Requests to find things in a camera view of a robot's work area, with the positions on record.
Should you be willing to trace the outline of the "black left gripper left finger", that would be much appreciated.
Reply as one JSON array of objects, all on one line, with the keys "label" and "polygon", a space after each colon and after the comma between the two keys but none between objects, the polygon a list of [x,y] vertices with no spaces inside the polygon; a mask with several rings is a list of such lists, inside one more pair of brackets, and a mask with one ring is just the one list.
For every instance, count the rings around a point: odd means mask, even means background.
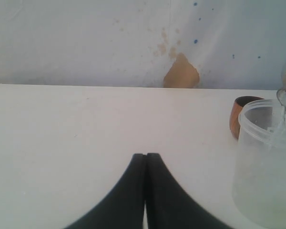
[{"label": "black left gripper left finger", "polygon": [[112,190],[69,229],[142,229],[147,158],[134,154]]}]

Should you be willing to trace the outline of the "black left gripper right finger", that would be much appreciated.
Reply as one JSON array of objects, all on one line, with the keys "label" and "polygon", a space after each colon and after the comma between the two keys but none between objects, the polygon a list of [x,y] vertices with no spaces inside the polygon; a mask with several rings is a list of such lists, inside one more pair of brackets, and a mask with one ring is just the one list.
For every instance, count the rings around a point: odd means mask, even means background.
[{"label": "black left gripper right finger", "polygon": [[157,153],[147,154],[145,205],[150,229],[230,228],[184,191]]}]

